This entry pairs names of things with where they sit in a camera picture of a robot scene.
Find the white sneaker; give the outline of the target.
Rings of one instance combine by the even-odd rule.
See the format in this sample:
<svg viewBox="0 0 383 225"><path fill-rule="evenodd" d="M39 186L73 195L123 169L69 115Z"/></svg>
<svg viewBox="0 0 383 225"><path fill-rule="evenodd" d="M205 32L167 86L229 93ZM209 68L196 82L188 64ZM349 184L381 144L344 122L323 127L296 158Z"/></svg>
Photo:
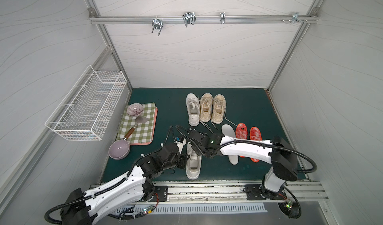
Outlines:
<svg viewBox="0 0 383 225"><path fill-rule="evenodd" d="M200 122L200 104L195 94L189 93L186 97L188 122L190 126L197 126Z"/></svg>
<svg viewBox="0 0 383 225"><path fill-rule="evenodd" d="M200 175L201 156L199 156L191 144L187 144L187 154L190 158L187 160L186 175L190 180L196 180Z"/></svg>

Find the white foam insole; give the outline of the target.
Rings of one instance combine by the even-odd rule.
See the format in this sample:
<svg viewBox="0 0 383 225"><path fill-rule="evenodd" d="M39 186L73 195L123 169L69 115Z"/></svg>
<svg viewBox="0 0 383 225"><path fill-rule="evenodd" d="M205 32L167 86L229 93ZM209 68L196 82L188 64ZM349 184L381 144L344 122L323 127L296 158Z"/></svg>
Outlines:
<svg viewBox="0 0 383 225"><path fill-rule="evenodd" d="M234 129L228 124L222 125L221 131L222 131L222 134L225 136L229 136L232 138L236 137ZM238 164L238 156L237 155L228 155L228 159L232 165Z"/></svg>

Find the red orange insole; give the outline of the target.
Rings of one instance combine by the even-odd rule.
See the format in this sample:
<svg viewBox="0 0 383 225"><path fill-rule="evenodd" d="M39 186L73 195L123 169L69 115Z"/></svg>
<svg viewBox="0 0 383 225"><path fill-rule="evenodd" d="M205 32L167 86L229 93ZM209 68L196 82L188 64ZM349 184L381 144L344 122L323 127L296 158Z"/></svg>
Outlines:
<svg viewBox="0 0 383 225"><path fill-rule="evenodd" d="M235 136L237 139L246 140L248 136L247 127L244 123L239 123L235 129Z"/></svg>

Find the white sneaker front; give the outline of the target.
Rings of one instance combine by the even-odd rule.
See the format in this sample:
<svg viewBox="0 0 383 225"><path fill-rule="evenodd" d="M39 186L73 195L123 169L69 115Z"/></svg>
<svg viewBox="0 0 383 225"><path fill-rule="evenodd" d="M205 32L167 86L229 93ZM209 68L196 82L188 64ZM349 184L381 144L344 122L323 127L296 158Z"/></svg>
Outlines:
<svg viewBox="0 0 383 225"><path fill-rule="evenodd" d="M195 94L189 93L186 97L188 122L190 126L197 126L200 122L200 104Z"/></svg>

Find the beige lace sneaker with laces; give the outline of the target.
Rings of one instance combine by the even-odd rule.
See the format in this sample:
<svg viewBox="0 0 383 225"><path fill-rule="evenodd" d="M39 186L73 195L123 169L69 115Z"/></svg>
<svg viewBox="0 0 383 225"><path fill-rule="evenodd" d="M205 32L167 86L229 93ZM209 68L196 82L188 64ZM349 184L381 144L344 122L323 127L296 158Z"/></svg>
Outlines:
<svg viewBox="0 0 383 225"><path fill-rule="evenodd" d="M217 94L213 98L211 121L213 124L221 124L226 120L230 124L237 126L226 117L226 99L223 95Z"/></svg>

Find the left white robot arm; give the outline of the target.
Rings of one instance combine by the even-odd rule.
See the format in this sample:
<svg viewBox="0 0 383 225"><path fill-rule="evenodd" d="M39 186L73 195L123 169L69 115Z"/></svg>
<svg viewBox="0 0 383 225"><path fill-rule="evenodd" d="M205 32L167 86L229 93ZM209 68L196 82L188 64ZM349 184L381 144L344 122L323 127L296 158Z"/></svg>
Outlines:
<svg viewBox="0 0 383 225"><path fill-rule="evenodd" d="M54 225L94 225L125 204L151 199L155 193L152 180L167 169L184 169L189 158L177 144L164 145L137 159L118 178L85 192L76 189L65 203L49 209L44 219Z"/></svg>

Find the metal U-bolt hook middle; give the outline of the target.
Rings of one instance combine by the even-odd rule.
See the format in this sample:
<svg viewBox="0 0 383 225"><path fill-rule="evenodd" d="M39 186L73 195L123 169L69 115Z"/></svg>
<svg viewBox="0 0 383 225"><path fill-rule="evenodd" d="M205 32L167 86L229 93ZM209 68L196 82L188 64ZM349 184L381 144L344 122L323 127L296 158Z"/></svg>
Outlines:
<svg viewBox="0 0 383 225"><path fill-rule="evenodd" d="M194 12L186 12L182 15L182 18L186 27L188 27L189 24L194 25L196 21Z"/></svg>

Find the metal u-bolt hook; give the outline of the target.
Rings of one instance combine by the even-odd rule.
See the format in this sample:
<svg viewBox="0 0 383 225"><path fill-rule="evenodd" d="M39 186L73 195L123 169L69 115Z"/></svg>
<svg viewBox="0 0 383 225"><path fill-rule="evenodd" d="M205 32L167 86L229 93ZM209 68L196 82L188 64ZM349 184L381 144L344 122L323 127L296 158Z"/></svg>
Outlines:
<svg viewBox="0 0 383 225"><path fill-rule="evenodd" d="M196 21L194 12L186 12L182 15L182 18L186 27L188 27L189 24L194 25Z"/></svg>
<svg viewBox="0 0 383 225"><path fill-rule="evenodd" d="M152 31L151 31L151 33L154 33L154 30L157 30L158 31L158 36L160 36L161 31L163 29L163 26L164 26L163 21L158 19L158 18L155 18L152 21Z"/></svg>

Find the metal clip hook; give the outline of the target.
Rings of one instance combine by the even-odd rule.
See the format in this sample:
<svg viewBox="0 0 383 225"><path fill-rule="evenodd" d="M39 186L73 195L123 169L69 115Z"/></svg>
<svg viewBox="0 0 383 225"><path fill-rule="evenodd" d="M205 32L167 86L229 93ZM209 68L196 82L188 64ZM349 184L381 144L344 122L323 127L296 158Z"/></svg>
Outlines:
<svg viewBox="0 0 383 225"><path fill-rule="evenodd" d="M225 24L226 22L226 14L225 12L220 13L220 24Z"/></svg>

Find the metal U-bolt hook left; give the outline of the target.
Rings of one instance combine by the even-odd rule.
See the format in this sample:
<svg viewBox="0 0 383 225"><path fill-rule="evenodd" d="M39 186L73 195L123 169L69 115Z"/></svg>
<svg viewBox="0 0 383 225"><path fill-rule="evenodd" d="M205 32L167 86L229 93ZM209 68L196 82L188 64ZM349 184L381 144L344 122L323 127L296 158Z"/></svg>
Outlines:
<svg viewBox="0 0 383 225"><path fill-rule="evenodd" d="M163 21L158 19L158 18L155 18L152 21L152 31L151 31L151 33L154 33L154 30L157 30L158 31L158 36L160 36L161 31L163 29L163 26L164 26Z"/></svg>

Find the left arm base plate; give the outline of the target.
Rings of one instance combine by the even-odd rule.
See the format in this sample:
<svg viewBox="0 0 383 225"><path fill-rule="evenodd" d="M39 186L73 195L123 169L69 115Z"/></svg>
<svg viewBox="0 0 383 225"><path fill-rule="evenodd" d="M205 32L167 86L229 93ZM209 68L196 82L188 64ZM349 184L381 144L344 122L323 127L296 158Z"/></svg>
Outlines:
<svg viewBox="0 0 383 225"><path fill-rule="evenodd" d="M154 203L156 201L159 202L166 202L168 198L168 186L154 186L154 191L152 193L152 196L149 197L147 200L143 200L143 202L147 203Z"/></svg>

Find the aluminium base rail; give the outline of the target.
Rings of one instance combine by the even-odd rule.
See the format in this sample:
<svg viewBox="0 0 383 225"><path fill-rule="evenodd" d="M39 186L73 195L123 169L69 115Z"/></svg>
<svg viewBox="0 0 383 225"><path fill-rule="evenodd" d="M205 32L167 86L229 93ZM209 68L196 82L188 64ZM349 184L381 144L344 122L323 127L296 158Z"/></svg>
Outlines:
<svg viewBox="0 0 383 225"><path fill-rule="evenodd" d="M166 202L160 204L215 204L215 203L278 203L285 200L261 200L250 201L246 199L242 191L245 185L259 184L260 180L240 180L240 181L193 181L186 182L155 182L157 186L168 186L168 198ZM288 182L285 188L281 189L287 196L287 199L293 200L295 196L300 203L304 202L328 202L330 201L325 189L320 182ZM122 198L127 204L154 204L141 200L138 189L132 189L128 192L128 198Z"/></svg>

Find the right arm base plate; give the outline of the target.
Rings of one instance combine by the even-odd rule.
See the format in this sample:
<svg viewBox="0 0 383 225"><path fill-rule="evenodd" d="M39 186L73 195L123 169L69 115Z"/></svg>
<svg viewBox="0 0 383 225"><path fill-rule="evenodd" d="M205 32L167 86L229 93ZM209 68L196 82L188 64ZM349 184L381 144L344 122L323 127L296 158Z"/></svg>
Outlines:
<svg viewBox="0 0 383 225"><path fill-rule="evenodd" d="M279 190L277 193L265 189L259 184L248 184L245 185L242 191L246 195L246 199L250 201L261 201L261 200L286 200L287 196Z"/></svg>

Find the metal crossbar rail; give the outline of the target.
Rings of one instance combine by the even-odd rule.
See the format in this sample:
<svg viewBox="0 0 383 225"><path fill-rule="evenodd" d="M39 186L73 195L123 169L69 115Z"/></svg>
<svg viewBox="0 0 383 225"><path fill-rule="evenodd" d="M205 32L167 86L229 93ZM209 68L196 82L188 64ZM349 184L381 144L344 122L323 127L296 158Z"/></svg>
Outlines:
<svg viewBox="0 0 383 225"><path fill-rule="evenodd" d="M195 24L220 24L219 15L196 15ZM260 23L283 23L281 20L288 20L292 15L228 15L226 14L225 24L260 24ZM316 23L320 20L318 16L299 15L307 19L307 23ZM151 24L158 18L164 24L183 24L181 15L165 16L98 16L90 18L92 24Z"/></svg>

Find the metal bracket hook right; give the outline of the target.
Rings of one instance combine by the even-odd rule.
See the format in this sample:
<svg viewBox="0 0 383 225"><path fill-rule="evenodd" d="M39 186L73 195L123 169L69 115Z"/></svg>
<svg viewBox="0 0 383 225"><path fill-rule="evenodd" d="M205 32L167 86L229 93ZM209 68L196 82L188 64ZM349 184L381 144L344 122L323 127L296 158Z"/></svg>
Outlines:
<svg viewBox="0 0 383 225"><path fill-rule="evenodd" d="M307 19L300 18L298 12L294 13L290 19L288 19L288 20L282 19L281 21L283 23L290 23L290 24L294 24L294 23L301 23L301 24L303 24L303 23L307 23L308 22Z"/></svg>

